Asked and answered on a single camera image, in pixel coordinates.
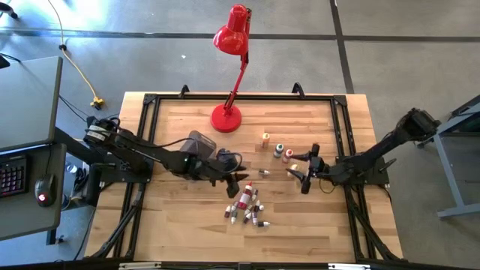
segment concrete floor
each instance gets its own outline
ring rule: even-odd
[[[230,6],[241,2],[253,9],[252,33],[335,34],[329,0],[52,2],[68,30],[215,33],[226,23]],[[60,38],[52,36],[59,24],[48,2],[11,0],[10,4],[20,21],[0,17],[0,52],[22,60],[60,56]],[[337,5],[344,35],[480,35],[480,1],[476,0],[337,0]],[[36,29],[43,35],[5,35],[2,29]],[[233,87],[239,72],[239,58],[218,52],[209,39],[78,35],[67,38],[68,49],[106,100],[106,107],[101,112],[89,107],[92,95],[67,61],[61,94],[100,117],[117,113],[126,91],[179,91],[184,84],[192,91],[226,91]],[[479,43],[452,41],[345,42],[353,88],[355,93],[367,95],[377,138],[390,131],[412,107],[444,119],[479,93]],[[240,91],[289,92],[299,81],[308,93],[345,93],[339,60],[336,40],[252,40],[250,64]],[[83,123],[62,103],[57,126],[72,137],[83,136]],[[388,157],[397,158],[389,175],[405,258],[417,263],[478,268],[480,215],[444,221],[437,218],[438,210],[454,203],[434,146],[418,150],[406,144]],[[72,181],[66,180],[66,188]],[[44,248],[45,232],[1,241],[0,265],[72,260],[90,213],[91,209],[84,208],[62,214],[58,230],[66,236],[64,244]],[[17,253],[19,249],[23,249],[21,254]]]

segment keyboard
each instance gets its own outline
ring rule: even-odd
[[[0,157],[0,199],[29,191],[26,172],[27,158],[24,154]]]

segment computer mouse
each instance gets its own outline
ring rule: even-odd
[[[35,199],[39,206],[51,206],[56,199],[56,180],[52,174],[46,174],[35,180]]]

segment lamp arm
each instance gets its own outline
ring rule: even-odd
[[[247,12],[248,12],[248,15],[247,15],[247,23],[245,24],[245,32],[247,33],[247,37],[249,37],[250,18],[252,17],[252,10],[248,8]],[[244,55],[241,55],[240,60],[241,60],[240,74],[238,75],[237,82],[235,83],[235,87],[233,88],[233,91],[230,93],[227,101],[225,102],[225,105],[223,106],[223,109],[225,110],[225,114],[230,114],[232,112],[233,101],[235,100],[237,91],[239,90],[240,82],[242,81],[243,74],[245,73],[245,69],[247,69],[248,52],[246,52]]]

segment lamp shade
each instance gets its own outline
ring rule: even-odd
[[[247,16],[247,8],[243,4],[235,4],[230,10],[228,23],[213,37],[213,44],[224,53],[244,55],[248,51],[248,36],[245,32]]]

